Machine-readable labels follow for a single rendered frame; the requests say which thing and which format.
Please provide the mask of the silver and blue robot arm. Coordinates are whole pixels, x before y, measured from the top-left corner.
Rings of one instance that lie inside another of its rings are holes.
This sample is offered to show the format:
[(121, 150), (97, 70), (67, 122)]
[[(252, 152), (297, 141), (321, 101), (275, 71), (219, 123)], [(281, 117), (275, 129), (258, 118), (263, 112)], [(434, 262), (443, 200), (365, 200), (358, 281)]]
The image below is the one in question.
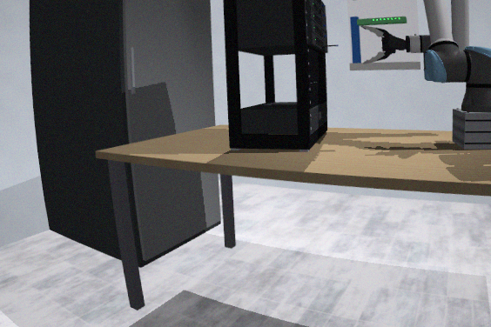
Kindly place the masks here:
[(451, 0), (452, 31), (445, 0), (423, 1), (429, 35), (409, 38), (410, 52), (424, 55), (425, 79), (466, 83), (461, 110), (491, 112), (491, 49), (469, 46), (469, 0)]

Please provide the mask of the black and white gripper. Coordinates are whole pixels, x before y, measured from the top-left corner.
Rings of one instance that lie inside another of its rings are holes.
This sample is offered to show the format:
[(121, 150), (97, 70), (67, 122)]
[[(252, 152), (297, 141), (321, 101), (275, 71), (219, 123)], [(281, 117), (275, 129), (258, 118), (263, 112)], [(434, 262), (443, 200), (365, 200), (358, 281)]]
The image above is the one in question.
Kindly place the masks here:
[[(382, 51), (384, 50), (385, 52), (379, 52), (376, 57), (372, 57), (370, 60), (366, 60), (363, 64), (365, 63), (372, 63), (376, 62), (382, 59), (388, 58), (391, 54), (396, 52), (396, 49), (391, 49), (388, 47), (388, 37), (393, 36), (392, 34), (389, 34), (386, 30), (379, 29), (379, 28), (374, 28), (374, 27), (369, 27), (369, 26), (360, 26), (364, 28), (365, 30), (370, 30), (371, 32), (375, 33), (377, 37), (382, 38)], [(405, 49), (407, 52), (410, 52), (410, 38), (409, 36), (406, 36), (405, 40)]]

